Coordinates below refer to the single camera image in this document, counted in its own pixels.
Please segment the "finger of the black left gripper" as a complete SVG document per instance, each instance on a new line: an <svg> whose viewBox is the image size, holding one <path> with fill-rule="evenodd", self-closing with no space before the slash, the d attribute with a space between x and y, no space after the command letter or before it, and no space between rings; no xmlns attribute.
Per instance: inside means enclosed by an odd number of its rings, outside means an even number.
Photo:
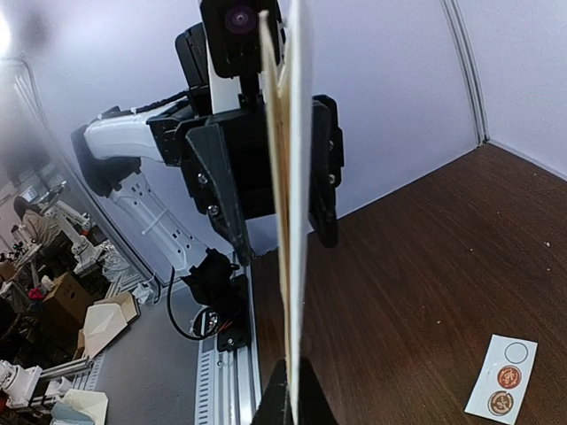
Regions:
<svg viewBox="0 0 567 425"><path fill-rule="evenodd" d="M338 106L327 95L313 96L309 222L324 247L338 244L337 187L344 167Z"/></svg>
<svg viewBox="0 0 567 425"><path fill-rule="evenodd" d="M239 263L248 266L252 248L221 128L192 128L185 142L188 157L184 161L184 178L198 211L208 217L213 230L231 245Z"/></svg>

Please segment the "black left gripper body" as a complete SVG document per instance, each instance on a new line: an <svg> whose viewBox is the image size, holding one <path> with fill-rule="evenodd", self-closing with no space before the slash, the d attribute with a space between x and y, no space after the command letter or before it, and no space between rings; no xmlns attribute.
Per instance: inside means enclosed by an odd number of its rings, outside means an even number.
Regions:
<svg viewBox="0 0 567 425"><path fill-rule="evenodd" d="M245 219L274 213L267 124L260 108L199 117L192 111L190 102L182 100L149 118L148 125L165 164L181 169L186 187L187 132L203 126L220 127Z"/></svg>

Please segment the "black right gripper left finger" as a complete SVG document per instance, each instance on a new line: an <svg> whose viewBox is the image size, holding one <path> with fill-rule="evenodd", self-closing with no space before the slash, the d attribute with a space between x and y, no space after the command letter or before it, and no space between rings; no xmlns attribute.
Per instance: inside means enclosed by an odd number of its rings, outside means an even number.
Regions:
<svg viewBox="0 0 567 425"><path fill-rule="evenodd" d="M252 425L292 425L285 359L280 359L268 380Z"/></svg>

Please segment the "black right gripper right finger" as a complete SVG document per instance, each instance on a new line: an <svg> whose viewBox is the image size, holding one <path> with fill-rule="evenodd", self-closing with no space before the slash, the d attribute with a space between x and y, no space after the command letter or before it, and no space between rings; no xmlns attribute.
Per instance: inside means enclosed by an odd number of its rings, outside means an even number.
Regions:
<svg viewBox="0 0 567 425"><path fill-rule="evenodd" d="M300 361L299 424L338 425L312 363L305 357Z"/></svg>

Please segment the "beige letter paper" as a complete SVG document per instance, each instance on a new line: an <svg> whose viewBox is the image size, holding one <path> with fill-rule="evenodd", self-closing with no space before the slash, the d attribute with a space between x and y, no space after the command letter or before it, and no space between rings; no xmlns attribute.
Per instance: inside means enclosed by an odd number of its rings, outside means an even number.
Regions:
<svg viewBox="0 0 567 425"><path fill-rule="evenodd" d="M312 22L307 2L291 2L283 65L277 66L268 18L267 11L260 12L263 96L279 242L289 407L293 422L298 423L312 144Z"/></svg>

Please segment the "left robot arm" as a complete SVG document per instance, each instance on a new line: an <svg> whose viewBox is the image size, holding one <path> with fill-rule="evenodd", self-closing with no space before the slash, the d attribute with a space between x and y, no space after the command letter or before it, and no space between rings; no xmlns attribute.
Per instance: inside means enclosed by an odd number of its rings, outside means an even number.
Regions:
<svg viewBox="0 0 567 425"><path fill-rule="evenodd" d="M71 135L84 181L140 224L195 300L229 327L228 348L249 341L245 280L255 256L247 223L275 215L287 348L299 348L307 234L338 242L336 190L344 166L336 102L314 95L312 27L274 4L204 10L175 47L188 87L143 107L113 107ZM142 172L150 159L180 169L181 192L231 255L198 240Z"/></svg>

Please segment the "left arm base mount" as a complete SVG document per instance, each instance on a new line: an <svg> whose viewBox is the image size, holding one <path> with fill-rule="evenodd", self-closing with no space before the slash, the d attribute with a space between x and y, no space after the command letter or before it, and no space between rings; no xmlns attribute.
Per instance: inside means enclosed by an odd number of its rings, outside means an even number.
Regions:
<svg viewBox="0 0 567 425"><path fill-rule="evenodd" d="M190 335L216 339L218 352L232 352L251 341L248 279L239 265L215 249L183 277L194 300L204 308L191 325Z"/></svg>

